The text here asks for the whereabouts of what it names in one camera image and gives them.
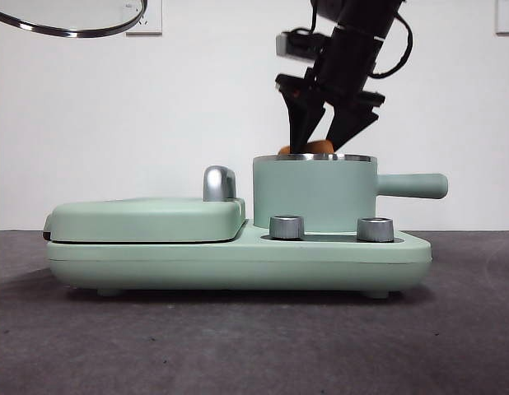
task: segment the silver handle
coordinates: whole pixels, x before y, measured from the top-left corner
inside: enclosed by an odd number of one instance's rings
[[[236,198],[234,171],[225,166],[209,166],[203,176],[203,201],[225,202]]]

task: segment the small pot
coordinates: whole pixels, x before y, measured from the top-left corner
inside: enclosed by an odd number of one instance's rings
[[[372,156],[295,154],[253,162],[254,225],[271,216],[304,217],[306,231],[355,231],[358,218],[376,216],[376,197],[441,199],[443,174],[377,174]]]

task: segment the stainless steel rim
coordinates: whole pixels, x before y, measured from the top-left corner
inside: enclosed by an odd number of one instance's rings
[[[84,38],[89,39],[93,37],[105,37],[107,35],[116,35],[123,31],[130,29],[132,26],[137,24],[142,17],[142,14],[147,9],[147,1],[141,0],[142,10],[137,14],[131,21],[125,22],[122,25],[106,27],[102,29],[84,29],[84,30],[74,30],[74,29],[64,29],[61,27],[52,27],[52,26],[44,26],[38,25],[33,22],[23,21],[14,16],[4,14],[0,12],[0,22],[7,23],[8,25],[19,27],[23,30],[34,31],[35,33],[41,33],[43,35],[56,35],[58,37],[75,37],[75,38]]]
[[[339,155],[339,154],[290,154],[290,155],[268,155],[254,158],[254,163],[269,160],[350,160],[354,162],[377,163],[374,156],[365,155]]]

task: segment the pot handle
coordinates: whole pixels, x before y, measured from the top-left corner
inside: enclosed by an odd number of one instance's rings
[[[379,174],[377,194],[405,198],[444,198],[449,182],[443,174]]]

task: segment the electrical outlet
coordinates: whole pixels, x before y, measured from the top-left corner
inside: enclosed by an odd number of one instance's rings
[[[496,34],[509,35],[509,0],[496,1]]]
[[[163,1],[148,0],[147,10],[141,20],[127,30],[127,35],[160,35],[163,31]]]

